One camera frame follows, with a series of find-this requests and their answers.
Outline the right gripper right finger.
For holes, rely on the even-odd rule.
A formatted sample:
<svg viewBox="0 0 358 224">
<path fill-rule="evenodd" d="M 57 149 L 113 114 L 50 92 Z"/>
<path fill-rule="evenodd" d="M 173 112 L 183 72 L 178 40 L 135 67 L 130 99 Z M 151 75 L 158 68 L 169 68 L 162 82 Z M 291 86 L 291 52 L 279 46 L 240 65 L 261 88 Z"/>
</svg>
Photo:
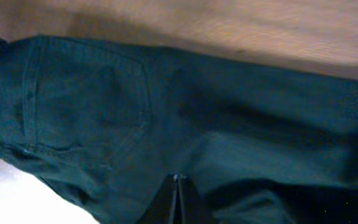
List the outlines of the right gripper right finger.
<svg viewBox="0 0 358 224">
<path fill-rule="evenodd" d="M 209 208 L 201 198 L 193 181 L 185 175 L 177 175 L 177 224 L 216 224 Z"/>
</svg>

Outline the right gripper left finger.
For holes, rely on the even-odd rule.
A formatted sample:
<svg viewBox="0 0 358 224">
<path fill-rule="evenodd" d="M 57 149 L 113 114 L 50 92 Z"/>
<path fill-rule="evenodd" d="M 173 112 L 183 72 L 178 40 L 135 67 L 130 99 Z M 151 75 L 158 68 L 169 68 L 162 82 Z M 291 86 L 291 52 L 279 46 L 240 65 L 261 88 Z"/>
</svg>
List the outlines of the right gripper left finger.
<svg viewBox="0 0 358 224">
<path fill-rule="evenodd" d="M 178 196 L 178 175 L 168 175 L 136 224 L 174 224 Z"/>
</svg>

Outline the black trousers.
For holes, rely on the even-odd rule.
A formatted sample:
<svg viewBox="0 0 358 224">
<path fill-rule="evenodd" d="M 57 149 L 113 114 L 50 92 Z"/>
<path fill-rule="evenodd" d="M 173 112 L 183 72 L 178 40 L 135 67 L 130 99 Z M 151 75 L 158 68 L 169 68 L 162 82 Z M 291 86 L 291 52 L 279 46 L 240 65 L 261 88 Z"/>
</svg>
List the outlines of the black trousers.
<svg viewBox="0 0 358 224">
<path fill-rule="evenodd" d="M 0 39 L 0 159 L 101 223 L 135 223 L 176 174 L 221 223 L 358 223 L 358 81 Z"/>
</svg>

